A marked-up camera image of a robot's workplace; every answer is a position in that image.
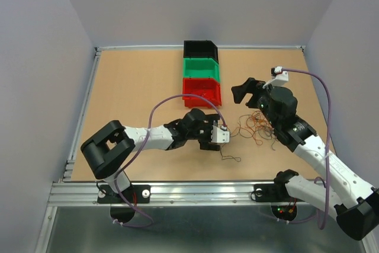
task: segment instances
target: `wall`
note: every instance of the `wall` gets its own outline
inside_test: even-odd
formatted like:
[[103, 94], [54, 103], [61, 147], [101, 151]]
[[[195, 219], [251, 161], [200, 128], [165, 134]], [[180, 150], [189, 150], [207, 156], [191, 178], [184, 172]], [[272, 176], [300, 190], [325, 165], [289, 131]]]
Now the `wall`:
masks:
[[0, 3], [0, 247], [33, 252], [94, 53], [69, 0]]
[[[309, 69], [325, 78], [331, 92], [339, 157], [379, 187], [379, 0], [333, 0], [305, 54]], [[316, 88], [325, 113], [325, 94]]]
[[331, 0], [71, 0], [95, 46], [306, 44]]

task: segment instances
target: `purple hose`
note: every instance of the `purple hose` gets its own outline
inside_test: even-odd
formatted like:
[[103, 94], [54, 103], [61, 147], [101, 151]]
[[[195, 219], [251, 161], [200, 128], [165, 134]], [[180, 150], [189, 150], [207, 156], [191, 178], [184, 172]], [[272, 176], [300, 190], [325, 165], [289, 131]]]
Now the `purple hose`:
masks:
[[301, 71], [299, 69], [291, 69], [291, 68], [283, 68], [282, 71], [288, 71], [288, 72], [297, 72], [297, 73], [303, 73], [303, 74], [308, 74], [310, 76], [313, 76], [317, 78], [322, 86], [325, 89], [326, 97], [327, 97], [327, 122], [326, 122], [326, 143], [325, 143], [325, 168], [326, 168], [326, 175], [325, 175], [325, 180], [326, 180], [326, 193], [325, 193], [325, 211], [324, 211], [324, 218], [322, 221], [322, 224], [320, 225], [320, 220], [318, 220], [317, 224], [319, 226], [319, 229], [324, 229], [327, 221], [327, 216], [329, 214], [329, 193], [330, 193], [330, 165], [329, 165], [329, 156], [327, 154], [329, 153], [329, 145], [330, 145], [330, 117], [331, 117], [331, 111], [332, 111], [332, 102], [330, 100], [330, 94], [329, 90], [321, 77], [318, 75], [308, 72], [308, 71]]
[[141, 211], [140, 209], [138, 209], [137, 207], [134, 207], [125, 197], [124, 195], [122, 194], [120, 188], [118, 187], [118, 184], [117, 184], [117, 178], [118, 176], [120, 175], [120, 173], [122, 173], [134, 160], [136, 160], [136, 158], [140, 155], [141, 151], [143, 150], [144, 146], [146, 145], [148, 139], [149, 139], [149, 136], [150, 136], [150, 132], [149, 132], [149, 129], [151, 129], [152, 127], [152, 120], [153, 120], [153, 115], [154, 115], [154, 112], [155, 110], [160, 106], [162, 105], [163, 103], [171, 100], [171, 99], [174, 99], [174, 98], [178, 98], [178, 97], [196, 97], [196, 98], [199, 98], [199, 99], [202, 99], [203, 101], [207, 102], [208, 104], [210, 104], [212, 106], [212, 108], [215, 109], [215, 111], [217, 112], [217, 114], [219, 114], [221, 120], [223, 121], [223, 125], [226, 126], [226, 122], [225, 122], [225, 119], [223, 117], [223, 115], [221, 114], [221, 112], [217, 109], [217, 107], [212, 103], [210, 102], [209, 100], [205, 99], [204, 97], [202, 96], [199, 96], [199, 95], [194, 95], [194, 94], [179, 94], [179, 95], [174, 95], [174, 96], [171, 96], [167, 99], [164, 99], [162, 102], [158, 103], [151, 111], [150, 113], [150, 117], [149, 117], [149, 122], [147, 124], [147, 132], [146, 132], [146, 137], [144, 139], [144, 141], [142, 142], [141, 144], [141, 147], [137, 150], [136, 154], [134, 154], [134, 156], [131, 158], [131, 160], [128, 161], [128, 163], [126, 163], [125, 166], [123, 166], [115, 175], [114, 177], [114, 185], [116, 187], [116, 190], [117, 190], [117, 193], [118, 195], [120, 195], [120, 197], [123, 199], [123, 201], [129, 206], [131, 207], [135, 212], [138, 212], [139, 214], [141, 214], [142, 216], [146, 217], [147, 219], [150, 220], [150, 223], [147, 224], [147, 225], [128, 225], [128, 224], [122, 224], [123, 226], [127, 226], [127, 227], [131, 227], [131, 228], [145, 228], [147, 226], [150, 226], [154, 223], [154, 220], [151, 216], [149, 216], [148, 214], [144, 213], [143, 211]]

